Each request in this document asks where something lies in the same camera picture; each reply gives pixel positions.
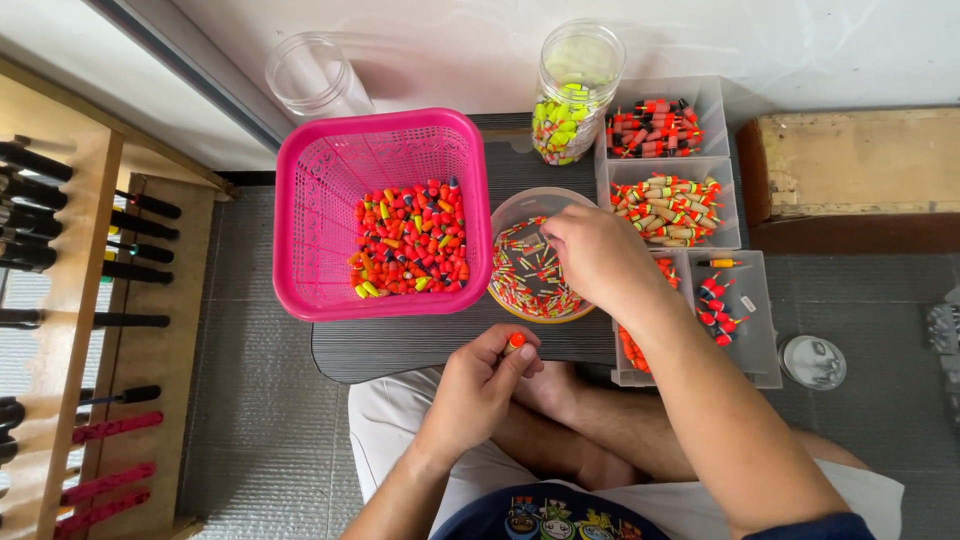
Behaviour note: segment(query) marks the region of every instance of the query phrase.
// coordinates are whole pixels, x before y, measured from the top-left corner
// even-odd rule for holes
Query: clear plastic jar
[[[540,51],[534,148],[552,165],[587,152],[603,128],[626,61],[623,43],[603,24],[576,19],[547,37]]]
[[[318,32],[280,43],[267,59],[266,75],[283,105],[307,119],[376,112],[344,52]]]

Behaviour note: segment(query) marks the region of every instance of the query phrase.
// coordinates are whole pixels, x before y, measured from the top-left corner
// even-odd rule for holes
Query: jar of yellow floats
[[[626,51],[603,24],[576,19],[556,28],[540,51],[534,148],[551,165],[579,160],[603,129],[623,75]]]

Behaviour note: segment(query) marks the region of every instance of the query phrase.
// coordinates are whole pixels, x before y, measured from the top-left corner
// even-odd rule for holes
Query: white shorts
[[[420,429],[439,382],[440,374],[426,369],[355,384],[350,389],[350,442],[364,503]],[[878,540],[900,537],[903,484],[845,465],[821,460],[817,464]],[[430,534],[484,495],[539,481],[488,440],[464,454],[453,467]],[[731,537],[726,516],[701,482],[632,485],[593,494],[630,508],[671,538]]]

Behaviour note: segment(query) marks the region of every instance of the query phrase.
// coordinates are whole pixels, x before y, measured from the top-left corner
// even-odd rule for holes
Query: person's arm
[[[499,353],[517,331],[527,344],[494,371]],[[507,414],[520,377],[542,371],[539,345],[520,325],[496,325],[451,355],[420,431],[341,538],[425,540],[450,469],[467,450],[490,438]]]
[[[643,351],[697,477],[745,534],[850,509],[763,396],[700,328],[636,230],[571,206],[543,225],[564,277]]]

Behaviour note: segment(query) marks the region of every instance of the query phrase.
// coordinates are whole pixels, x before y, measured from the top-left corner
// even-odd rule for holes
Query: white wall
[[[330,33],[381,111],[530,110],[543,39],[577,17],[613,21],[628,78],[729,78],[734,123],[774,109],[960,98],[956,0],[175,2],[268,94],[263,69],[277,44]]]
[[[81,0],[0,0],[0,52],[215,170],[276,157]]]

